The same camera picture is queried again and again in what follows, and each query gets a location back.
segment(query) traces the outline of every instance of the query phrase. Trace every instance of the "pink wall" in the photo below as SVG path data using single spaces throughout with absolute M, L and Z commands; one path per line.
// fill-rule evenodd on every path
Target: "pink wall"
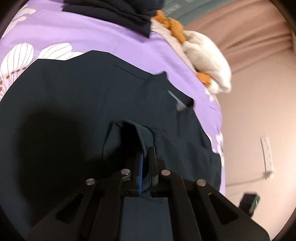
M 274 179 L 228 186 L 235 205 L 245 191 L 261 197 L 254 220 L 274 238 L 296 206 L 296 56 L 286 50 L 234 74 L 233 91 L 220 94 L 226 186 L 261 178 L 260 137 L 269 137 Z

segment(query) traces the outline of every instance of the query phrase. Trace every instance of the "black garment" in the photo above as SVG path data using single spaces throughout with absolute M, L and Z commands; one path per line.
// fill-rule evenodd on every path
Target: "black garment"
M 189 107 L 177 111 L 168 90 Z M 220 157 L 191 105 L 166 73 L 149 74 L 109 53 L 36 60 L 0 102 L 0 205 L 26 236 L 28 223 L 87 178 L 121 169 L 120 159 L 102 158 L 119 120 L 147 126 L 167 168 L 189 180 L 204 177 L 218 189 Z
M 65 0 L 65 12 L 102 19 L 129 28 L 149 38 L 150 18 L 161 9 L 164 0 Z

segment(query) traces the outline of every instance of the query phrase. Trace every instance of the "purple blanket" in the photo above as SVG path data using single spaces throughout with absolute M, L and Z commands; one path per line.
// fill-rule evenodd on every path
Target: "purple blanket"
M 152 32 L 147 39 L 109 22 L 62 12 L 61 1 L 30 0 L 5 31 L 0 40 L 0 100 L 38 58 L 67 60 L 99 50 L 152 74 L 166 71 L 168 80 L 194 99 L 196 116 L 212 142 L 213 151 L 221 155 L 220 192 L 225 194 L 220 107 L 192 71 L 157 33 Z

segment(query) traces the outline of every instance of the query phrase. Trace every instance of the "blue strip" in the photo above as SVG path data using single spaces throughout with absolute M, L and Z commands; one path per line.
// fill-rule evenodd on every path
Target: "blue strip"
M 141 153 L 140 155 L 140 165 L 139 165 L 139 189 L 138 189 L 138 193 L 139 196 L 142 195 L 142 179 L 143 179 L 143 162 L 144 162 L 144 156 L 143 153 Z

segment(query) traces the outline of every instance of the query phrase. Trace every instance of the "white power strip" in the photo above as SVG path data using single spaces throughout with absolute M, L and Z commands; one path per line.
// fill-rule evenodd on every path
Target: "white power strip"
M 274 178 L 274 168 L 272 165 L 271 148 L 267 135 L 260 138 L 265 163 L 265 178 Z

